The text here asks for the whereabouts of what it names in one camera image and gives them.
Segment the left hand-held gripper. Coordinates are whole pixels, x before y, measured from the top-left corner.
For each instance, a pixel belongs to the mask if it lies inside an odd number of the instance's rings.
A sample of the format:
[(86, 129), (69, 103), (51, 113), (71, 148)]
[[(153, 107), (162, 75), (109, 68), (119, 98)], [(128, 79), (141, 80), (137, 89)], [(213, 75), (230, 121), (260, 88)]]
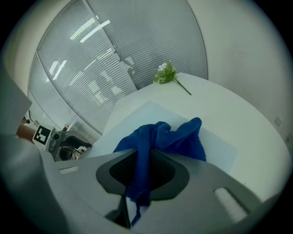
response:
[(69, 150), (92, 147), (87, 140), (80, 140), (73, 135), (65, 137), (65, 131), (58, 131), (50, 125), (39, 125), (33, 136), (33, 143), (39, 150), (49, 152), (54, 161), (68, 160)]

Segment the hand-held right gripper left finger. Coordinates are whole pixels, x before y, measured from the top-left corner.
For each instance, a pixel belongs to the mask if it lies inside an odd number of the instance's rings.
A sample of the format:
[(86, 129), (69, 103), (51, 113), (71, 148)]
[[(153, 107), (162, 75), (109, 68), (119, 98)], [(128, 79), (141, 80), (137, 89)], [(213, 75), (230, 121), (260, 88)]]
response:
[(130, 231), (125, 188), (109, 173), (112, 165), (135, 153), (55, 162), (41, 151), (49, 209), (48, 231)]

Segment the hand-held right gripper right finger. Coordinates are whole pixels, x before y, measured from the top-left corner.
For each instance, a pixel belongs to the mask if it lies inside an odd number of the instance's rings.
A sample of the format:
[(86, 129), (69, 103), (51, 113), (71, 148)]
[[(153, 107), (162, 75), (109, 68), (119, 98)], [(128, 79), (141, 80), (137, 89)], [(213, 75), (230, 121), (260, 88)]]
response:
[(137, 231), (222, 231), (261, 205), (252, 191), (212, 164), (159, 150), (151, 153), (171, 166), (171, 171), (153, 175), (154, 180), (173, 178), (152, 190)]

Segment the blue cloth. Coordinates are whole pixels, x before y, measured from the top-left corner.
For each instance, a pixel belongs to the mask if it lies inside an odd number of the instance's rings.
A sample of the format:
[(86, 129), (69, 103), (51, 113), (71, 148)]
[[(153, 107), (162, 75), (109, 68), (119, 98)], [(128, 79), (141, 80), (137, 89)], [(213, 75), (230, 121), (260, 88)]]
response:
[(132, 226), (141, 217), (140, 209), (150, 205), (150, 192), (155, 182), (155, 179), (151, 178), (150, 150), (159, 149), (205, 161), (206, 154), (199, 139), (201, 124), (201, 119), (195, 117), (172, 131), (171, 126), (166, 122), (157, 122), (142, 125), (120, 140), (114, 149), (115, 152), (126, 149), (137, 150), (134, 179), (126, 189), (126, 196), (136, 205)]

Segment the light blue board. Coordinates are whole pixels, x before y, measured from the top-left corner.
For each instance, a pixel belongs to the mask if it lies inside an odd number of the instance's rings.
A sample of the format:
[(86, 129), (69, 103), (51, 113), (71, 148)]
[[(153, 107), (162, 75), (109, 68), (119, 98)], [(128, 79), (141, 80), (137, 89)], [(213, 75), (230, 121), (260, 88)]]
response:
[[(169, 124), (171, 130), (175, 131), (183, 123), (188, 122), (185, 117), (151, 101), (145, 102), (128, 115), (124, 113), (127, 110), (129, 108), (124, 105), (116, 108), (111, 114), (105, 133), (99, 140), (100, 155), (112, 153), (122, 138), (130, 135), (142, 125), (161, 121)], [(204, 127), (200, 128), (199, 139), (206, 154), (206, 161), (229, 174), (238, 156), (238, 150)]]

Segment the person's left forearm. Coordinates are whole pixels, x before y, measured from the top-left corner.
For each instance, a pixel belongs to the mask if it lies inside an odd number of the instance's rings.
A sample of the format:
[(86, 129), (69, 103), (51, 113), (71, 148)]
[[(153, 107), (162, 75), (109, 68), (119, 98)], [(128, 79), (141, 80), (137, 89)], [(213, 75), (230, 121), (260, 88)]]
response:
[(25, 126), (25, 125), (19, 125), (16, 135), (20, 138), (33, 141), (33, 137), (35, 135), (36, 130)]

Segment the artificial white flower sprig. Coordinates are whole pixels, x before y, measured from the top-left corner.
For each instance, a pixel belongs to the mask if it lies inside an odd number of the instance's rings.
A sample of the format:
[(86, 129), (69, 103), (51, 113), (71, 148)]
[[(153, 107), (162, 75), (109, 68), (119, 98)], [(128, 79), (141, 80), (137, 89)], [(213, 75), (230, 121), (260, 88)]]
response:
[(177, 70), (170, 60), (159, 65), (157, 72), (153, 77), (153, 83), (166, 84), (169, 82), (175, 82), (181, 86), (190, 96), (192, 95), (177, 79)]

